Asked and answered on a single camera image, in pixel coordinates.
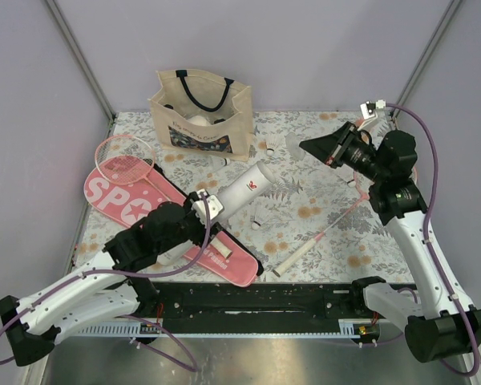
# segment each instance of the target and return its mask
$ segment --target shuttlecock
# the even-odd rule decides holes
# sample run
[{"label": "shuttlecock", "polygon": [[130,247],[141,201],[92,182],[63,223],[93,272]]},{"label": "shuttlecock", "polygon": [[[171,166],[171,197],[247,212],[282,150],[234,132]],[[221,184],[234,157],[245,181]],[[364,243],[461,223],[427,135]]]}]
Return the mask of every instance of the shuttlecock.
[{"label": "shuttlecock", "polygon": [[285,145],[287,146],[287,151],[295,160],[303,160],[305,158],[306,152],[299,147],[299,138],[293,132],[285,137]]},{"label": "shuttlecock", "polygon": [[210,126],[210,122],[207,118],[202,115],[194,115],[192,118],[187,119],[190,124],[194,124],[196,126]]},{"label": "shuttlecock", "polygon": [[265,222],[271,218],[271,212],[267,210],[264,206],[255,207],[255,215],[253,221],[251,222],[251,228],[253,230],[258,230]]},{"label": "shuttlecock", "polygon": [[210,172],[216,172],[221,170],[224,166],[228,166],[231,162],[230,159],[211,155],[208,157],[208,168]]},{"label": "shuttlecock", "polygon": [[267,156],[273,156],[274,150],[280,147],[280,136],[273,134],[267,135],[267,138],[265,138],[265,147],[267,148],[265,150]]}]

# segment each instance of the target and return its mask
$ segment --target cable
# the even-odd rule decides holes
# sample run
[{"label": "cable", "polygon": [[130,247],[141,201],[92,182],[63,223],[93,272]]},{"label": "cable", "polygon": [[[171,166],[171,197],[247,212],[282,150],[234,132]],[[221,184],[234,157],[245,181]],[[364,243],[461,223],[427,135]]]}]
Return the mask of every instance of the cable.
[{"label": "cable", "polygon": [[406,114],[410,115],[415,120],[417,120],[418,124],[420,124],[420,126],[426,133],[427,140],[430,143],[431,153],[433,155],[433,186],[431,188],[430,206],[429,206],[429,209],[426,211],[426,216],[422,224],[422,231],[424,232],[424,238],[425,238],[424,241],[426,242],[427,249],[430,252],[431,259],[433,260],[436,266],[436,269],[440,274],[440,278],[442,279],[443,284],[447,288],[447,291],[452,298],[452,302],[455,304],[456,309],[458,310],[459,315],[463,320],[463,324],[467,329],[468,338],[471,341],[472,354],[474,355],[474,366],[468,372],[463,372],[455,369],[443,359],[441,360],[441,362],[447,369],[449,369],[453,373],[456,373],[457,375],[462,375],[463,377],[472,377],[478,372],[479,366],[481,364],[481,354],[479,353],[478,344],[477,344],[477,341],[475,340],[474,331],[472,330],[471,323],[468,320],[467,315],[465,314],[465,310],[463,309],[461,302],[456,298],[456,296],[453,297],[453,295],[456,294],[455,289],[452,287],[451,283],[449,282],[449,278],[447,277],[446,272],[444,271],[442,264],[440,263],[439,257],[436,255],[435,248],[433,247],[433,244],[429,239],[429,225],[430,225],[431,214],[433,213],[433,207],[435,206],[436,189],[437,189],[437,183],[439,179],[439,157],[436,151],[435,142],[433,141],[433,136],[431,135],[429,128],[426,126],[426,123],[424,123],[424,121],[413,111],[411,111],[407,107],[399,106],[393,103],[387,103],[386,106],[389,108],[397,108],[398,110],[405,112]]},{"label": "cable", "polygon": [[[27,314],[29,311],[33,310],[36,306],[38,306],[41,302],[46,300],[47,298],[51,297],[61,289],[65,288],[66,286],[70,285],[71,283],[78,281],[79,279],[83,279],[88,275],[94,274],[115,274],[115,275],[124,275],[126,277],[134,277],[134,278],[159,278],[159,277],[169,277],[171,275],[175,275],[185,271],[186,269],[193,266],[203,255],[205,249],[208,246],[208,238],[210,237],[210,230],[212,228],[211,220],[210,220],[210,208],[208,207],[207,197],[204,194],[201,194],[201,200],[204,202],[205,207],[205,217],[206,217],[206,225],[205,225],[205,236],[203,240],[203,244],[201,245],[200,251],[198,254],[190,261],[187,265],[180,267],[179,269],[167,272],[167,273],[160,273],[160,274],[139,274],[139,273],[132,273],[129,271],[122,271],[122,270],[110,270],[110,269],[97,269],[97,270],[89,270],[87,272],[83,272],[82,276],[75,275],[74,277],[69,278],[67,281],[59,283],[56,287],[48,290],[44,295],[36,299],[34,302],[30,304],[29,307],[23,309],[18,314],[16,314],[9,322],[7,322],[1,329],[0,329],[0,338],[2,335],[21,317]],[[6,363],[10,363],[14,360],[14,356],[9,357],[8,359],[3,359],[0,361],[0,365],[5,365]]]},{"label": "cable", "polygon": [[169,361],[171,361],[172,363],[175,363],[176,365],[178,365],[179,367],[183,367],[185,370],[188,370],[188,371],[191,371],[193,373],[197,372],[198,371],[198,363],[196,362],[196,359],[194,358],[194,356],[192,355],[192,353],[187,349],[187,347],[185,347],[185,345],[177,338],[175,337],[173,334],[171,334],[169,331],[167,331],[166,329],[164,329],[161,325],[158,325],[156,323],[153,323],[153,322],[150,322],[146,319],[143,319],[143,318],[139,318],[139,317],[136,317],[134,315],[124,315],[122,316],[121,318],[129,318],[129,319],[134,319],[136,321],[139,321],[139,322],[143,322],[143,323],[147,323],[148,325],[151,325],[151,326],[154,326],[156,329],[162,331],[163,333],[165,333],[170,339],[172,339],[174,342],[176,342],[176,345],[178,345],[179,347],[182,348],[182,351],[184,351],[184,353],[189,357],[189,359],[192,361],[192,367],[189,366],[187,363],[182,363],[180,360],[178,359],[175,359],[174,357],[172,357],[171,355],[168,355],[166,353],[164,353],[163,351],[160,351],[158,349],[156,349],[155,347],[152,347],[152,346],[149,346],[149,345],[146,345],[144,343],[141,343],[141,342],[138,342],[137,343],[137,346],[138,347],[142,347],[143,349],[148,349],[149,351],[152,351],[154,353],[157,353],[158,355],[162,355],[163,357],[165,357],[166,359],[168,359]]}]

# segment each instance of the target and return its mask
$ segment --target white cylinder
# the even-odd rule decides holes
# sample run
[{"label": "white cylinder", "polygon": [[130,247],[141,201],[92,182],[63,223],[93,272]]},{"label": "white cylinder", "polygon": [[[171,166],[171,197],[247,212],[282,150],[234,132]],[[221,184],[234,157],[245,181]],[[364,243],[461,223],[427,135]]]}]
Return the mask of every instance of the white cylinder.
[{"label": "white cylinder", "polygon": [[276,269],[273,270],[273,273],[277,275],[277,277],[281,277],[285,271],[289,269],[298,259],[303,257],[306,253],[312,249],[315,244],[317,243],[315,238],[309,239],[305,242],[299,249],[294,251],[290,257],[285,259]]},{"label": "white cylinder", "polygon": [[256,162],[227,188],[217,193],[224,210],[214,222],[226,221],[240,208],[267,191],[274,182],[276,178],[264,162]]}]

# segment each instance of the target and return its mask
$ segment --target canvas tote bag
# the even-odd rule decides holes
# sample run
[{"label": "canvas tote bag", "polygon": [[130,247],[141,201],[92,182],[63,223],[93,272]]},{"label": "canvas tote bag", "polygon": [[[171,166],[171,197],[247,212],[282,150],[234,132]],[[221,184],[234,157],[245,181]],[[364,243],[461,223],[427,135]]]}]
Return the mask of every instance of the canvas tote bag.
[{"label": "canvas tote bag", "polygon": [[[160,71],[158,76],[162,88],[149,102],[163,147],[248,160],[253,139],[251,87],[199,70]],[[187,121],[196,115],[212,125]]]}]

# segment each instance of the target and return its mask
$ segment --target table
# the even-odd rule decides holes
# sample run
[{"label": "table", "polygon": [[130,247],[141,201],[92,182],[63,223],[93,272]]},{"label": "table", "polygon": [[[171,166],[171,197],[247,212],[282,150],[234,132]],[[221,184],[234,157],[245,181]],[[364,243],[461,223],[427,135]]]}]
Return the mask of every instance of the table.
[{"label": "table", "polygon": [[[360,176],[357,188],[347,185],[352,172],[343,166],[332,170],[307,155],[292,159],[285,148],[285,136],[295,132],[300,139],[330,134],[346,121],[355,121],[357,112],[265,111],[254,113],[255,137],[249,161],[232,162],[211,172],[207,157],[162,149],[156,140],[149,112],[119,113],[114,134],[131,134],[147,141],[156,151],[156,162],[166,177],[186,193],[207,188],[217,193],[258,160],[263,160],[277,176],[274,188],[229,218],[225,227],[264,265],[265,272],[256,282],[346,283],[378,275],[388,282],[412,282],[410,271],[394,239],[383,228],[367,200],[338,222],[300,261],[278,278],[271,270],[284,261],[304,241],[333,223],[368,190],[370,182]],[[382,121],[373,129],[376,145],[389,130]],[[281,140],[274,157],[265,155],[265,138],[277,135]],[[271,212],[261,229],[251,229],[251,217],[257,205]],[[80,266],[103,247],[123,227],[91,209],[74,263]],[[187,263],[155,264],[148,272],[173,270]],[[224,282],[214,273],[195,265],[167,282]]]}]

